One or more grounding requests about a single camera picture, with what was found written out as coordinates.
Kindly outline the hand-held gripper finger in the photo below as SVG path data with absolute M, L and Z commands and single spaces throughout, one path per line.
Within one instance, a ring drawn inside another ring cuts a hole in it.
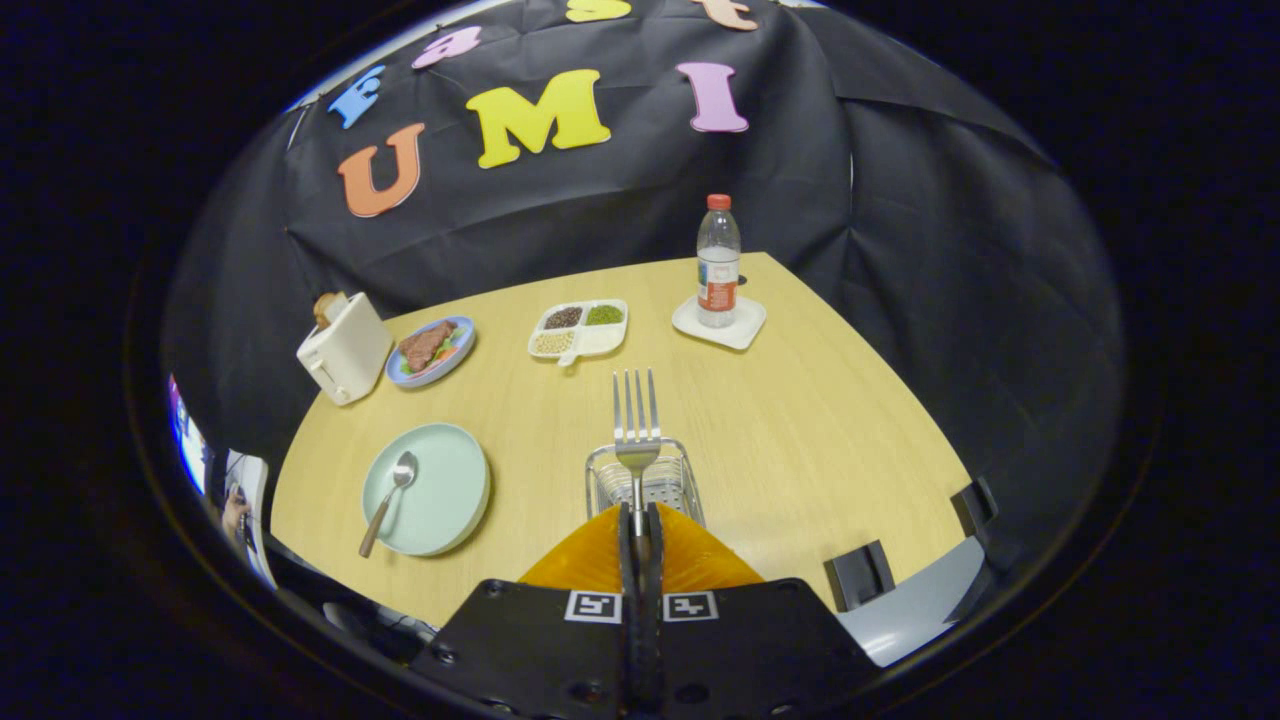
M 635 584 L 620 555 L 628 505 L 591 519 L 622 580 L 617 591 L 564 589 L 485 579 L 411 662 L 484 717 L 617 719 L 628 694 Z
M 640 538 L 643 719 L 826 717 L 881 669 L 797 578 L 667 592 L 664 529 L 649 505 Z

